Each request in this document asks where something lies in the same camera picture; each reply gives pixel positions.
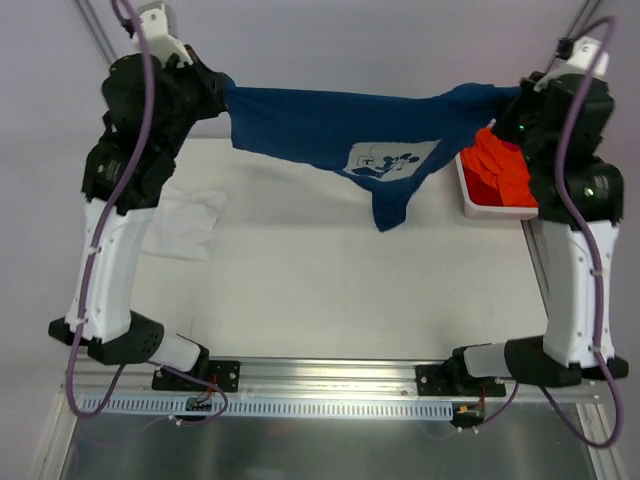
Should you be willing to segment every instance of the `orange cloth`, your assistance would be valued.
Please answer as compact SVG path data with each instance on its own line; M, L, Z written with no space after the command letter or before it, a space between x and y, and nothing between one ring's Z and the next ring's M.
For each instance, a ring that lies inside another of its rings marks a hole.
M529 189L531 177L522 153L505 146L490 128L476 133L475 145L462 150L460 159L482 183L498 191L505 207L538 206Z

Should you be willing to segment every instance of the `perforated metal strip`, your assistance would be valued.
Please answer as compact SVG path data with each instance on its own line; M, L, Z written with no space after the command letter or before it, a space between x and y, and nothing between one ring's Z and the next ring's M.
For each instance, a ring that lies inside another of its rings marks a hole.
M94 410L102 398L102 395L85 395L82 409L84 411ZM207 412L187 411L188 398L185 396L114 395L104 411L133 415L206 415ZM213 399L212 411L218 411L222 405L222 400ZM411 402L230 398L229 409L225 415L450 421L453 418L453 407L451 402L425 402L422 400Z

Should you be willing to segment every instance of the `crumpled white fabric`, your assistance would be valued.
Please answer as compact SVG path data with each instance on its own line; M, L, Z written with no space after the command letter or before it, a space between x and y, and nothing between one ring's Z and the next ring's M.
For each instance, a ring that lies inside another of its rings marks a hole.
M224 192L184 192L171 181L167 182L142 241L142 252L185 260L207 260L215 227L226 204Z

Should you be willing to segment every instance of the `blue cloth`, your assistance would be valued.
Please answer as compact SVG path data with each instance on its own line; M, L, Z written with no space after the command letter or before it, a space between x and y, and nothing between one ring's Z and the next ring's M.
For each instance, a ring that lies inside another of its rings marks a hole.
M410 99L354 93L229 86L233 146L330 170L372 194L380 231L406 218L424 179L473 144L518 92L464 84Z

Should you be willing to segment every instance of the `white table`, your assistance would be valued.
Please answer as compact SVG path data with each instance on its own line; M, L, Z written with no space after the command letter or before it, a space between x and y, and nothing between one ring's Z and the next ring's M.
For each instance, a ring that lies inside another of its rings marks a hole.
M521 225L462 215L455 169L427 178L401 227L370 194L307 165L194 139L175 184L229 204L206 262L143 255L133 308L213 355L442 359L544 333Z

